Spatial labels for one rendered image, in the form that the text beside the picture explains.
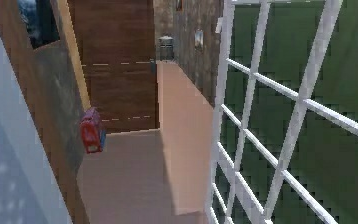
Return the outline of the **pale blue bed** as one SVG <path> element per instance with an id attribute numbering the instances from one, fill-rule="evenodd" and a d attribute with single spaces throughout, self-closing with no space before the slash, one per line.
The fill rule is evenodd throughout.
<path id="1" fill-rule="evenodd" d="M 1 37 L 0 224 L 73 224 Z"/>

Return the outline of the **dark framed wall picture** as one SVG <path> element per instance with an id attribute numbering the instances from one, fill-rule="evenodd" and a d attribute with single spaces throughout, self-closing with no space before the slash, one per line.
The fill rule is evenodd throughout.
<path id="1" fill-rule="evenodd" d="M 17 0 L 33 49 L 60 39 L 50 0 Z"/>

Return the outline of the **small framed wall picture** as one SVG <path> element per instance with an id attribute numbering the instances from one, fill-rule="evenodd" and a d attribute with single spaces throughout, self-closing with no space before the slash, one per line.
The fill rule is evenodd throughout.
<path id="1" fill-rule="evenodd" d="M 203 31 L 202 30 L 197 30 L 195 32 L 194 46 L 199 51 L 201 51 L 203 49 Z"/>

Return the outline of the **white framed window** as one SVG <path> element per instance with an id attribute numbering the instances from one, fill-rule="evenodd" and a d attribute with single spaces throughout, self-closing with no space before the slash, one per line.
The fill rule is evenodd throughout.
<path id="1" fill-rule="evenodd" d="M 240 202 L 251 224 L 273 224 L 271 215 L 273 214 L 283 183 L 288 183 L 325 224 L 339 224 L 310 192 L 289 173 L 287 168 L 289 167 L 306 112 L 309 110 L 358 136 L 358 122 L 311 99 L 343 0 L 323 0 L 323 12 L 298 91 L 293 91 L 258 72 L 270 6 L 273 3 L 289 3 L 290 1 L 224 0 L 219 65 L 214 100 L 215 107 L 213 110 L 210 171 L 205 199 L 205 214 L 208 224 L 234 224 L 231 213 L 235 201 Z M 251 66 L 246 67 L 230 58 L 230 45 L 235 8 L 251 4 L 258 4 L 260 12 Z M 233 66 L 248 76 L 241 118 L 237 118 L 224 104 L 229 66 Z M 258 82 L 295 102 L 279 157 L 274 157 L 248 129 L 253 94 Z M 250 140 L 275 168 L 265 204 L 261 204 L 258 201 L 239 171 L 246 140 Z"/>

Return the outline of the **metal garbage can with holes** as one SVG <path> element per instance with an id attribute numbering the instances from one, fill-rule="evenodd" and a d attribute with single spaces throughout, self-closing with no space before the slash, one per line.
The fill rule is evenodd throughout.
<path id="1" fill-rule="evenodd" d="M 159 53 L 161 60 L 172 61 L 174 59 L 174 39 L 171 36 L 161 36 L 159 38 Z"/>

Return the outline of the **brown wooden door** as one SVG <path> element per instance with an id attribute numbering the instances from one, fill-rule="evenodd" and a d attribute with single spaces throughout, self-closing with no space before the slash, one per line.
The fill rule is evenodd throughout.
<path id="1" fill-rule="evenodd" d="M 67 0 L 92 106 L 110 133 L 159 127 L 153 0 Z"/>

